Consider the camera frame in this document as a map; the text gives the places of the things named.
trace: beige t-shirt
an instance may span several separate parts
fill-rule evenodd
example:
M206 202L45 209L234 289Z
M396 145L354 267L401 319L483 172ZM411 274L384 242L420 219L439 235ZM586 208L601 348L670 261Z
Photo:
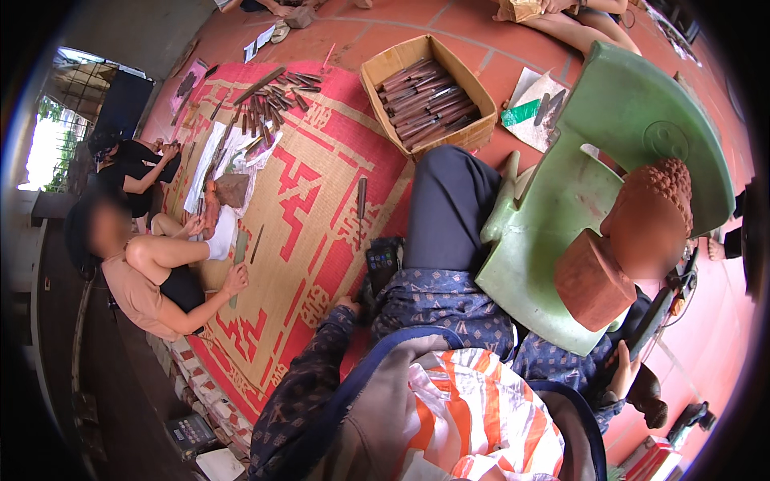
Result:
M102 272L120 310L131 322L161 339L176 341L178 332L158 320L160 288L126 262L126 251L104 259Z

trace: red tile floor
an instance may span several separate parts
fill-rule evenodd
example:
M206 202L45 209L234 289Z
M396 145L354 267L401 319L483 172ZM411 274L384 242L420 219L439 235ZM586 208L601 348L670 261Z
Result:
M733 188L740 193L753 175L748 136L730 104L724 73L706 39L701 36L693 45L702 62L698 67L675 54L645 12L628 7L635 16L628 34L642 55L669 75L682 72L714 119ZM478 76L498 105L510 96L524 66L537 72L551 70L552 77L567 86L577 79L583 61L580 52L527 27L493 22L495 11L491 2L475 0L375 0L371 10L359 10L350 0L330 0L310 27L291 31L278 45L266 45L252 62L322 62L336 43L330 63L357 72L361 62L386 48L430 33ZM241 61L243 46L274 21L267 14L214 12L198 32L200 43L193 58L200 57L209 65ZM168 139L172 134L168 99L180 82L179 76L166 81L142 132L144 139ZM498 123L492 142L478 157L500 167L514 149L522 153L522 170L541 157ZM733 222L728 228L739 223ZM668 425L650 431L642 415L627 406L613 419L604 437L610 463L622 462L647 434L665 436L688 403L708 400L711 410L720 416L732 393L745 358L754 307L744 295L742 261L711 262L703 241L701 249L704 255L698 260L699 282L691 305L676 326L664 331L647 359L662 383L663 399L669 405ZM684 466L698 454L707 437L699 429L692 431L682 450Z

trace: green plastic wrapper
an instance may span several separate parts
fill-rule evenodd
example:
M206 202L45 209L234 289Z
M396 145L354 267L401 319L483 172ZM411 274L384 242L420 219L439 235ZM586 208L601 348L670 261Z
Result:
M535 99L532 102L521 104L518 107L503 110L503 113L500 114L500 118L503 119L503 126L510 127L511 125L516 125L519 122L535 117L537 111L540 109L540 102L540 99Z

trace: black shorts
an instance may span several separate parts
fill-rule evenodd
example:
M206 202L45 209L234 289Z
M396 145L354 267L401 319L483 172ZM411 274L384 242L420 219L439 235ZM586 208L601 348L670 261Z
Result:
M171 299L179 308L188 313L206 301L206 294L189 266L179 266L171 269L169 277L160 285L160 292ZM203 332L203 327L193 334Z

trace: cardboard box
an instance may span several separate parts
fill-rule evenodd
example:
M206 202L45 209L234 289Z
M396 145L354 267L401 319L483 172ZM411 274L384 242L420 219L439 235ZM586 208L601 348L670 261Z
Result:
M647 436L620 467L626 481L664 481L680 460L666 438Z
M454 77L471 100L479 108L481 118L467 127L427 144L416 151L406 150L396 135L396 129L388 121L388 114L377 96L375 85L390 77L402 68L408 67L421 58L434 58ZM489 143L497 122L497 108L494 101L481 86L476 76L463 65L457 56L431 35L412 38L387 49L361 65L361 82L367 91L374 115L383 126L387 137L408 158L417 162L425 152L442 144L452 144L466 150L473 150Z

